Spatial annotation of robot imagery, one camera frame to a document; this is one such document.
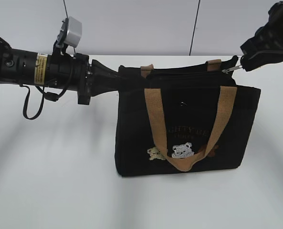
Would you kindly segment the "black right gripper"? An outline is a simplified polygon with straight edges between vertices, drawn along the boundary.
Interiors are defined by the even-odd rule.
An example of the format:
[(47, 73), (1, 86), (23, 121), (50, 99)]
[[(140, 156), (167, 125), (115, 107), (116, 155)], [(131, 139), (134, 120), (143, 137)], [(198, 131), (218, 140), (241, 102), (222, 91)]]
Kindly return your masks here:
[(241, 45), (240, 63), (247, 72), (283, 62), (283, 1), (275, 3), (268, 14), (267, 23)]

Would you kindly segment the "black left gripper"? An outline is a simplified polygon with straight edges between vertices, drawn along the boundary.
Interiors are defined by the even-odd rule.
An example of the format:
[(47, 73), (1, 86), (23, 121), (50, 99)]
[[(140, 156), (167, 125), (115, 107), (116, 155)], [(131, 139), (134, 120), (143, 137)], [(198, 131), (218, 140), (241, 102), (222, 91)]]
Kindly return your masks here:
[(66, 89), (77, 92), (77, 103), (89, 105), (91, 96), (95, 97), (107, 92), (119, 91), (121, 85), (114, 81), (94, 81), (90, 89), (90, 76), (93, 80), (121, 80), (117, 71), (114, 71), (98, 60), (92, 59), (91, 68), (89, 56), (77, 53), (70, 55), (49, 55), (47, 60), (47, 86), (56, 89)]

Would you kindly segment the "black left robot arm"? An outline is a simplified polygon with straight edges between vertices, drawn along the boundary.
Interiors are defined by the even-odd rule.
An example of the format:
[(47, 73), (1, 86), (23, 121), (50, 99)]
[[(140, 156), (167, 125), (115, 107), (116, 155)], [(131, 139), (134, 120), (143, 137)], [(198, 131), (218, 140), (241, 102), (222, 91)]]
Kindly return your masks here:
[(57, 47), (51, 55), (13, 49), (0, 37), (0, 84), (35, 86), (52, 102), (76, 91), (78, 104), (88, 105), (91, 97), (118, 91), (122, 82), (118, 72), (87, 55), (71, 56)]

